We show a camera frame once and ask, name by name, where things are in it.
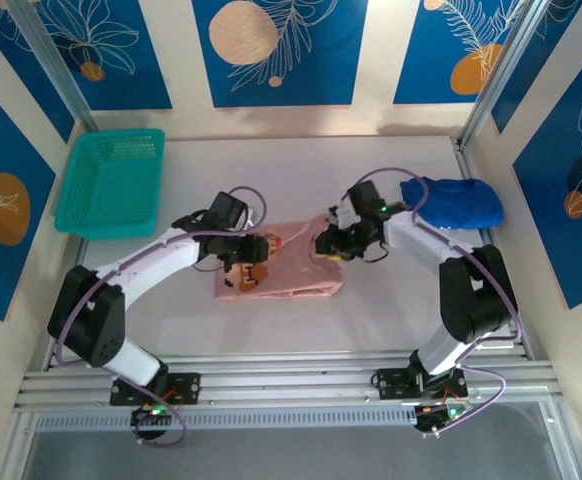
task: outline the teal plastic basket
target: teal plastic basket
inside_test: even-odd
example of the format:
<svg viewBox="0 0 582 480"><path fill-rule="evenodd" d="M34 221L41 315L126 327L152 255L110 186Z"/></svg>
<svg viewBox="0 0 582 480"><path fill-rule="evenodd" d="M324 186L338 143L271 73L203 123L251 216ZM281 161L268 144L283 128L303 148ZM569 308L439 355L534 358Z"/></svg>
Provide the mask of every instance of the teal plastic basket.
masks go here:
<svg viewBox="0 0 582 480"><path fill-rule="evenodd" d="M75 144L55 227L89 240L155 233L165 136L136 129L87 133Z"/></svg>

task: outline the blue towel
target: blue towel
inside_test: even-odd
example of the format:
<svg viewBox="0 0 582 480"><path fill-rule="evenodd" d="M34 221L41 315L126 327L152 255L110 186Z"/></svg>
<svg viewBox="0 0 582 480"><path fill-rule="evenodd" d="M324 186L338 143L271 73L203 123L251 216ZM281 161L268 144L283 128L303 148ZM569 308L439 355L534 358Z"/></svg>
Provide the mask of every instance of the blue towel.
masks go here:
<svg viewBox="0 0 582 480"><path fill-rule="evenodd" d="M500 199L482 180L423 180L429 187L429 199L418 213L435 227L487 228L504 220ZM422 199L422 185L415 178L402 182L400 188L404 202L411 208Z"/></svg>

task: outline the black bracket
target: black bracket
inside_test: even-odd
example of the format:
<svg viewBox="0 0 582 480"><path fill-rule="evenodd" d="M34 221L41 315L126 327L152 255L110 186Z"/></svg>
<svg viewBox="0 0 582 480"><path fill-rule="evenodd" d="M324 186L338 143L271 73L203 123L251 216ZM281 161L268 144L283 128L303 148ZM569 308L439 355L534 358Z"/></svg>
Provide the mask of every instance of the black bracket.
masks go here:
<svg viewBox="0 0 582 480"><path fill-rule="evenodd" d="M199 373L168 373L166 385L161 389L162 394L157 394L170 405L197 405L200 396ZM142 407L155 402L127 385L122 380L116 380L111 387L109 403L115 407Z"/></svg>
<svg viewBox="0 0 582 480"><path fill-rule="evenodd" d="M440 400L444 398L445 389L456 398L469 396L464 372L457 368L446 378L424 389L408 368L383 368L371 377L371 385L380 392L380 400Z"/></svg>

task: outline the pink towel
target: pink towel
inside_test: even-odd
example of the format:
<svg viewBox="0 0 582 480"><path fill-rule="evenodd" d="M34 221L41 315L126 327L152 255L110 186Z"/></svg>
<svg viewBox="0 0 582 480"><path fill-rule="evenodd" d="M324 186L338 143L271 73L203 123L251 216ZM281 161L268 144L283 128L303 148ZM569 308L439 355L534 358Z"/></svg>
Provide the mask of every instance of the pink towel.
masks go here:
<svg viewBox="0 0 582 480"><path fill-rule="evenodd" d="M315 255L315 238L329 225L321 215L310 222L262 227L269 240L269 259L240 263L230 272L218 271L218 300L239 298L324 297L342 286L342 269L333 260Z"/></svg>

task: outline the blue cloth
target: blue cloth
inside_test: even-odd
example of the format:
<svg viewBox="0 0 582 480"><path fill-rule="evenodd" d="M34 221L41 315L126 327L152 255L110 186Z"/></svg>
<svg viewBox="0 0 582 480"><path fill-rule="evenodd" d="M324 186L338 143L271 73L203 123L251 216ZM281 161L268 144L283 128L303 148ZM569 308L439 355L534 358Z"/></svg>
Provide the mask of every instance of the blue cloth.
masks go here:
<svg viewBox="0 0 582 480"><path fill-rule="evenodd" d="M418 212L422 218L440 228L495 227L504 220L502 203L493 188L482 180L431 180L429 198ZM422 185L413 178L400 184L402 198L411 208L422 199Z"/></svg>

